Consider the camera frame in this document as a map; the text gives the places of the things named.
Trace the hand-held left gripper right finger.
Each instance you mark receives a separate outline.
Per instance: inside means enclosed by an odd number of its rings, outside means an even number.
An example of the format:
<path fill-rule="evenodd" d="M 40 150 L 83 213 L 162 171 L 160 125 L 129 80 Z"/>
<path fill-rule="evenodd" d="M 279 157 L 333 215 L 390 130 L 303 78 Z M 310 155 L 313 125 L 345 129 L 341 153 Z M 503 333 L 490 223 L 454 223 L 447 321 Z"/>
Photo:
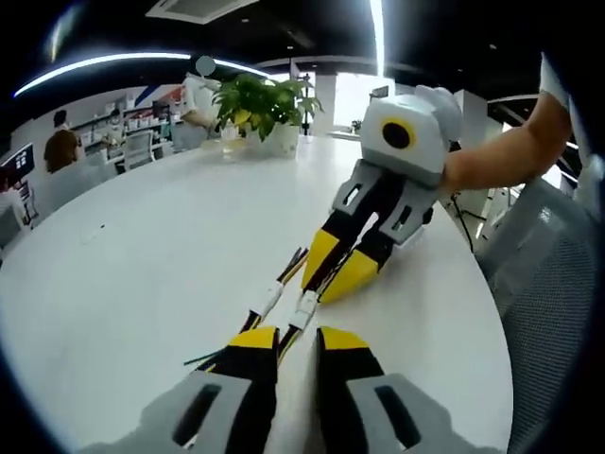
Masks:
<path fill-rule="evenodd" d="M 384 372 L 355 333 L 317 329 L 317 411 L 327 453 L 455 453 L 448 411 Z"/>

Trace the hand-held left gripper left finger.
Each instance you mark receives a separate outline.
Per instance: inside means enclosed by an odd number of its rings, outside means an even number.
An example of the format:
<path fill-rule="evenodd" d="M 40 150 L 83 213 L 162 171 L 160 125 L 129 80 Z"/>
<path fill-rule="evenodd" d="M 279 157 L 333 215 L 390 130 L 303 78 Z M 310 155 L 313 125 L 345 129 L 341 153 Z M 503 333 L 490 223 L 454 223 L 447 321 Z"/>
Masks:
<path fill-rule="evenodd" d="M 276 411 L 279 329 L 236 335 L 141 416 L 143 453 L 261 453 Z"/>

